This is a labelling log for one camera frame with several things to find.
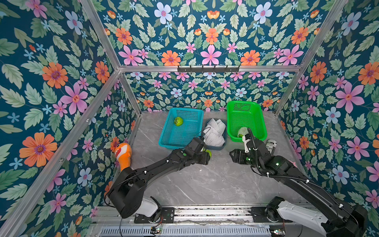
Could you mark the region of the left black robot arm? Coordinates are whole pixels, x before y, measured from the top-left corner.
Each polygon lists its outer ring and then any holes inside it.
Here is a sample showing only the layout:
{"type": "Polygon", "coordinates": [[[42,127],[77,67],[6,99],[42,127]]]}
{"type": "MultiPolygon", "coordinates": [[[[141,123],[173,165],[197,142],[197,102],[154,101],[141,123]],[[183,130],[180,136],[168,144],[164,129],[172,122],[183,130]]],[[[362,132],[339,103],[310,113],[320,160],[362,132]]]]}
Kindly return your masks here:
{"type": "Polygon", "coordinates": [[[155,223],[161,217],[162,207],[154,197],[144,198],[148,186],[163,176],[191,165],[207,165],[210,158],[205,142],[195,137],[186,147],[173,150],[152,165],[136,170],[123,166],[107,196],[121,218],[138,214],[155,223]]]}

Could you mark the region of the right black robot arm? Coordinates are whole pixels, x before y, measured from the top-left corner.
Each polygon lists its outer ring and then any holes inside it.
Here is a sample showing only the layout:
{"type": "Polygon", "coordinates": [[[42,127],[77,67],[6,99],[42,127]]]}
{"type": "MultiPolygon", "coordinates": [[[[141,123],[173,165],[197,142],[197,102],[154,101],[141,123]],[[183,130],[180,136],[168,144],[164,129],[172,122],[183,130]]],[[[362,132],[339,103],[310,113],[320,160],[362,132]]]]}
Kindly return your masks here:
{"type": "Polygon", "coordinates": [[[271,222],[288,220],[319,232],[325,237],[362,237],[368,225],[368,211],[361,205],[351,206],[331,196],[320,185],[308,179],[283,156],[273,156],[264,142],[247,134],[244,149],[234,149],[234,163],[249,165],[256,174],[276,180],[305,198],[315,209],[307,209],[274,197],[265,208],[271,222]]]}

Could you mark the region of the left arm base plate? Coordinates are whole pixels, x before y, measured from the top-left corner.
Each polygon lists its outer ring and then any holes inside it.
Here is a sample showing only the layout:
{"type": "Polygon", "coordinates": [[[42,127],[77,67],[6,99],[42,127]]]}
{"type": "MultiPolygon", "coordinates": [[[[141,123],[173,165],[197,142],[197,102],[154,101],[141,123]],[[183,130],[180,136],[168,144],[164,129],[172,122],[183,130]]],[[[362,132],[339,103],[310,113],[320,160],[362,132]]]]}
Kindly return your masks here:
{"type": "Polygon", "coordinates": [[[147,217],[142,214],[136,214],[134,218],[135,224],[165,224],[174,223],[175,208],[159,207],[158,210],[151,216],[147,217]]]}

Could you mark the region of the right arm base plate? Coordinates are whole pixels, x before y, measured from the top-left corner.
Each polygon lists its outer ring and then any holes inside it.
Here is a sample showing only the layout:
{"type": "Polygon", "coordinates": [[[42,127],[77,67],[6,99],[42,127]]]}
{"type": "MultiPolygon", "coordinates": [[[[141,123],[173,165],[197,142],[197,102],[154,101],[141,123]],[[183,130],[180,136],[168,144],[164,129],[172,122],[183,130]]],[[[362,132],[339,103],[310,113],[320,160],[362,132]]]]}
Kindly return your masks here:
{"type": "Polygon", "coordinates": [[[278,223],[283,221],[278,213],[277,205],[253,206],[248,212],[252,215],[254,222],[278,223]]]}

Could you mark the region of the white foam net sleeve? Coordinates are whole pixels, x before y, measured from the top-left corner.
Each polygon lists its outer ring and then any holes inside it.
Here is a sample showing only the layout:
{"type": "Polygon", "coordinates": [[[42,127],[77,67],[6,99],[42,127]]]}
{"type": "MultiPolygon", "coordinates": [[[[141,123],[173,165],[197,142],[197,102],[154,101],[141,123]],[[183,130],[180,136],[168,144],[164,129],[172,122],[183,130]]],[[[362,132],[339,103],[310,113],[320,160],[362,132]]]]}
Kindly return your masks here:
{"type": "Polygon", "coordinates": [[[239,133],[243,133],[244,135],[249,135],[249,136],[251,136],[251,129],[250,128],[247,128],[247,127],[241,127],[239,130],[238,130],[238,133],[237,133],[237,135],[239,134],[239,133]]]}

